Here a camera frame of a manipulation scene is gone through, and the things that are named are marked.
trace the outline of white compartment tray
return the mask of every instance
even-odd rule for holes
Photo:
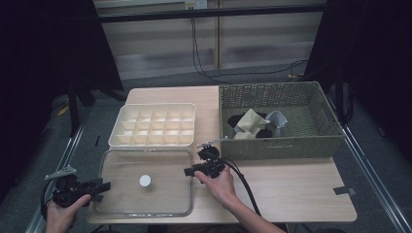
[[[193,143],[196,107],[190,103],[124,105],[110,147],[172,148]]]

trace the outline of black cable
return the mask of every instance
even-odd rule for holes
[[[194,19],[193,19],[193,18],[191,19],[191,37],[192,37],[192,60],[193,60],[193,65],[194,65],[194,69],[196,69],[196,72],[197,72],[199,75],[201,75],[201,76],[203,76],[203,77],[206,77],[206,78],[208,78],[209,80],[211,80],[211,81],[213,81],[213,82],[225,83],[225,84],[232,84],[232,83],[227,83],[227,82],[224,82],[224,81],[216,81],[216,80],[213,79],[213,78],[215,78],[215,76],[214,76],[214,77],[210,77],[210,76],[208,76],[208,75],[206,74],[206,72],[203,70],[202,63],[200,62],[199,50],[198,50],[198,47],[197,47],[196,25],[194,24]],[[195,62],[195,59],[194,59],[194,58],[195,58],[194,53],[196,53],[197,62],[199,63],[200,71],[197,69],[197,65],[196,65],[196,62]]]
[[[199,56],[199,51],[197,48],[197,39],[196,39],[196,25],[194,23],[194,19],[191,19],[191,37],[192,37],[192,61],[194,68],[196,69],[196,72],[203,76],[208,78],[209,80],[213,82],[218,82],[218,83],[226,83],[226,84],[232,84],[232,83],[227,83],[224,81],[217,81],[214,80],[214,78],[219,78],[219,77],[224,77],[224,76],[236,76],[236,75],[271,75],[271,74],[276,74],[276,73],[281,73],[287,70],[291,70],[293,67],[300,65],[301,63],[308,61],[308,60],[296,60],[294,61],[288,68],[281,69],[281,70],[276,70],[276,71],[269,71],[269,72],[244,72],[244,73],[228,73],[228,74],[219,74],[219,75],[208,75],[202,67],[202,63],[200,62],[200,56]],[[195,62],[195,57],[197,56],[197,62],[199,63],[200,70],[198,70],[196,62]]]
[[[252,190],[251,190],[251,188],[249,187],[249,184],[248,184],[248,182],[246,181],[245,176],[240,172],[240,170],[237,168],[236,165],[233,166],[232,164],[230,164],[229,162],[227,162],[227,161],[226,161],[225,159],[223,159],[223,158],[220,158],[220,160],[221,160],[225,165],[229,166],[229,167],[237,174],[237,176],[239,177],[240,181],[242,181],[243,185],[245,186],[246,191],[248,192],[249,198],[251,199],[251,202],[252,202],[252,205],[254,206],[255,212],[256,212],[259,216],[261,216],[260,210],[258,209],[258,204],[257,204],[257,202],[256,202],[256,200],[255,200],[255,196],[254,196],[254,194],[252,193]]]

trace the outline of white bottle cap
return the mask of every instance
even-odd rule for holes
[[[149,186],[149,184],[151,184],[151,181],[152,181],[151,177],[149,177],[148,175],[143,175],[140,178],[140,185],[141,186]]]

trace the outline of gray floor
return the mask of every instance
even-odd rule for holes
[[[256,67],[245,69],[234,69],[222,71],[221,73],[237,72],[270,72],[288,68],[285,66]],[[301,73],[303,67],[296,68],[295,73]],[[273,83],[288,82],[287,74],[290,70],[281,73],[266,75],[229,75],[217,78],[226,83]],[[159,78],[139,79],[124,81],[124,95],[131,88],[154,87],[154,86],[188,86],[219,84],[195,73],[174,75]],[[93,92],[96,104],[89,110],[79,104],[81,116],[90,114],[85,121],[85,130],[78,147],[74,151],[71,165],[79,170],[80,180],[87,181],[98,176],[101,156],[108,149],[108,140],[112,127],[116,121],[121,101],[111,99],[100,93]],[[65,100],[60,97],[54,102],[58,105]],[[33,156],[32,166],[21,176],[17,187],[10,190],[8,196],[0,206],[0,231],[1,232],[24,232],[30,222],[36,208],[38,207],[40,193],[46,174],[53,173],[65,152],[69,142],[70,117],[68,114],[57,116],[59,108],[51,113],[51,120],[45,128],[42,143]],[[412,205],[409,202],[412,193],[412,169],[411,164],[399,154],[396,146],[390,138],[382,137],[378,131],[378,125],[368,114],[364,107],[355,98],[354,117],[349,122],[349,127],[358,139],[367,158],[376,169],[378,175],[395,198],[406,217],[412,217]],[[325,227],[336,227],[346,232],[396,232],[386,211],[370,188],[357,162],[349,151],[343,146],[333,157],[344,183],[355,189],[356,195],[352,196],[353,203],[358,212],[358,219],[350,223],[307,223],[312,229]],[[85,219],[83,208],[79,213],[79,220],[71,232],[91,232],[97,225],[89,224]],[[115,225],[114,230],[119,232],[146,232],[146,225]],[[294,225],[292,232],[307,232],[302,225]]]

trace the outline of wicker basket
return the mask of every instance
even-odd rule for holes
[[[234,140],[227,123],[249,109],[288,119],[280,137]],[[345,135],[318,83],[262,83],[220,86],[222,157],[233,160],[331,157]]]

